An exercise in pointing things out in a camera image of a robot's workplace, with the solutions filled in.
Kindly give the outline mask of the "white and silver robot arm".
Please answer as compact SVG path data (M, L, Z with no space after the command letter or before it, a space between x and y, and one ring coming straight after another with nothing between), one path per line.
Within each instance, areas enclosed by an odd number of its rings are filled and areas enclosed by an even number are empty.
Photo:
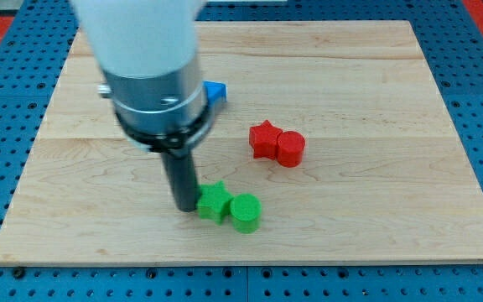
M72 0L124 133L187 154L210 129L195 19L203 0Z

